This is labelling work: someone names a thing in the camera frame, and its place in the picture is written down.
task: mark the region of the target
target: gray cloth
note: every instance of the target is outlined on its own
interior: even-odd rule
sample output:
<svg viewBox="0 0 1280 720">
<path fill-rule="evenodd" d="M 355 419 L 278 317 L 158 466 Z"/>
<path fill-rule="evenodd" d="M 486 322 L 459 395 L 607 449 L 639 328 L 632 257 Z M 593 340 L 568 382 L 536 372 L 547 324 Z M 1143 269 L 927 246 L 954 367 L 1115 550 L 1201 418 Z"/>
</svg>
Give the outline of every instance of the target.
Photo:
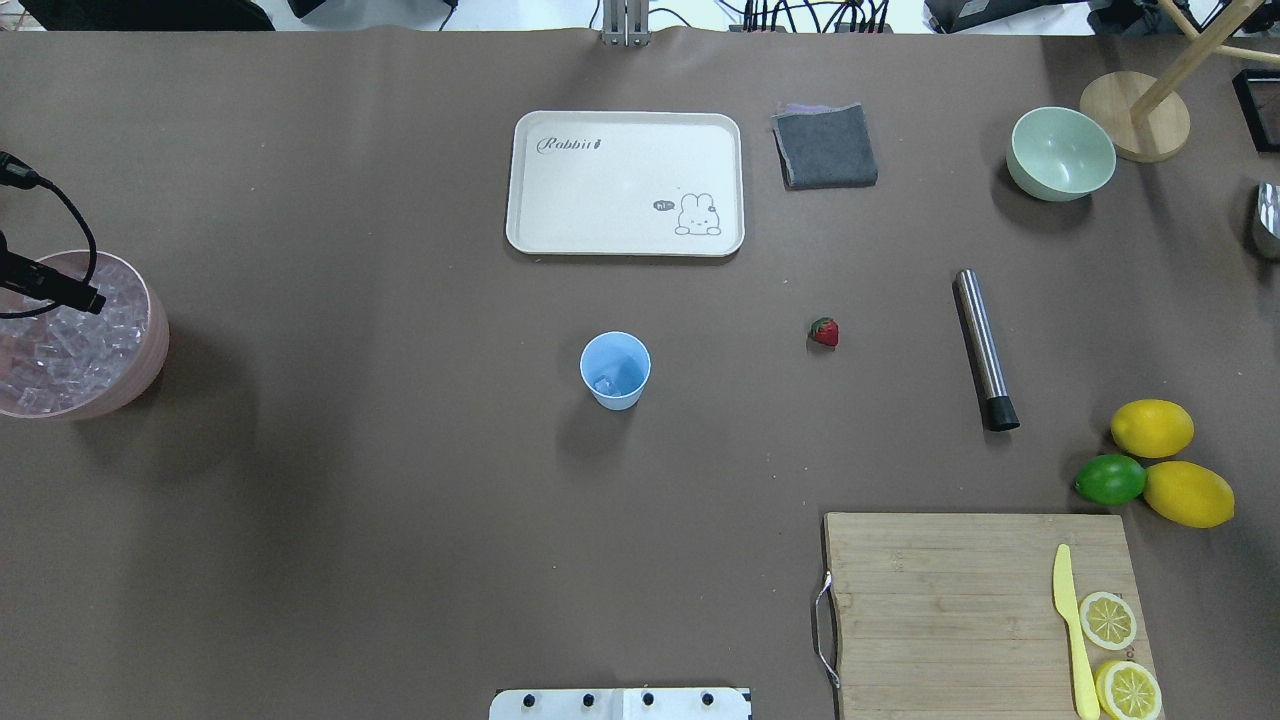
<svg viewBox="0 0 1280 720">
<path fill-rule="evenodd" d="M 879 177 L 861 102 L 774 115 L 773 135 L 792 190 L 869 186 Z"/>
</svg>

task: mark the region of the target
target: wooden stand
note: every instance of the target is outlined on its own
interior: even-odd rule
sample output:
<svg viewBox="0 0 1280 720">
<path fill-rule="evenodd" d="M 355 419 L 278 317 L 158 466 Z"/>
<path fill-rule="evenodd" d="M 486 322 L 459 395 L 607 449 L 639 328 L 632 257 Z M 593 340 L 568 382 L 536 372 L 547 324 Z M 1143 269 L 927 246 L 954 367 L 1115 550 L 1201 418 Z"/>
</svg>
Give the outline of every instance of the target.
<svg viewBox="0 0 1280 720">
<path fill-rule="evenodd" d="M 1176 19 L 1180 12 L 1172 0 L 1160 0 L 1165 12 Z M 1116 155 L 1138 163 L 1158 163 L 1171 158 L 1187 145 L 1192 132 L 1190 113 L 1174 90 L 1210 53 L 1235 50 L 1221 47 L 1222 41 L 1240 27 L 1262 0 L 1235 0 L 1203 33 L 1179 23 L 1192 44 L 1158 78 L 1133 72 L 1108 73 L 1089 83 L 1080 96 L 1080 111 L 1093 118 L 1111 136 Z"/>
</svg>

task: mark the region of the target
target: yellow knife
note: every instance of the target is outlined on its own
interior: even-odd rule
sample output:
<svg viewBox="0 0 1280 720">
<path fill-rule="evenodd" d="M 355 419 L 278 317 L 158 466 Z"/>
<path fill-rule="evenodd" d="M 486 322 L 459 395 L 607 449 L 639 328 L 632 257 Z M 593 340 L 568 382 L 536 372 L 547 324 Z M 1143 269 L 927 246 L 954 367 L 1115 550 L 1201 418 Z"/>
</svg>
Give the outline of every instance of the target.
<svg viewBox="0 0 1280 720">
<path fill-rule="evenodd" d="M 1057 546 L 1053 557 L 1053 607 L 1066 620 L 1071 638 L 1071 684 L 1075 687 L 1075 714 L 1084 720 L 1098 720 L 1098 693 L 1093 689 L 1089 656 L 1080 630 L 1080 609 L 1075 606 L 1075 578 L 1071 577 L 1071 548 Z"/>
</svg>

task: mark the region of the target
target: wooden cutting board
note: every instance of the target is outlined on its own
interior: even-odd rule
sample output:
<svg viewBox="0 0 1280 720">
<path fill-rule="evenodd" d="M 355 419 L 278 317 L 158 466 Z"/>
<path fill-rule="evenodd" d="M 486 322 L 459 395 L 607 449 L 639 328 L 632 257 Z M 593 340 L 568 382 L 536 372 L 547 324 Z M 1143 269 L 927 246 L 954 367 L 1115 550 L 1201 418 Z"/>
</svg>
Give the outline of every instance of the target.
<svg viewBox="0 0 1280 720">
<path fill-rule="evenodd" d="M 1112 592 L 1138 618 L 1126 651 L 1085 641 L 1091 666 L 1129 659 L 1156 673 L 1117 516 L 829 512 L 826 541 L 842 720 L 1076 717 L 1053 611 L 1059 543 L 1071 546 L 1076 600 Z"/>
</svg>

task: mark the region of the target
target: plastic cup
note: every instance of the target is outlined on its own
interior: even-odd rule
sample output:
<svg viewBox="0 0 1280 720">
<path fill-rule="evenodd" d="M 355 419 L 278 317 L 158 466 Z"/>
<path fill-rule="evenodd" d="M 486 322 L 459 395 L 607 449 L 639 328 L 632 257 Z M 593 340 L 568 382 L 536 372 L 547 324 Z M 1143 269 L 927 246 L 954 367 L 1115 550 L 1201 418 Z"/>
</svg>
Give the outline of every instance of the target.
<svg viewBox="0 0 1280 720">
<path fill-rule="evenodd" d="M 640 400 L 649 382 L 649 350 L 635 336 L 613 331 L 582 348 L 579 370 L 595 400 L 609 410 L 626 410 Z"/>
</svg>

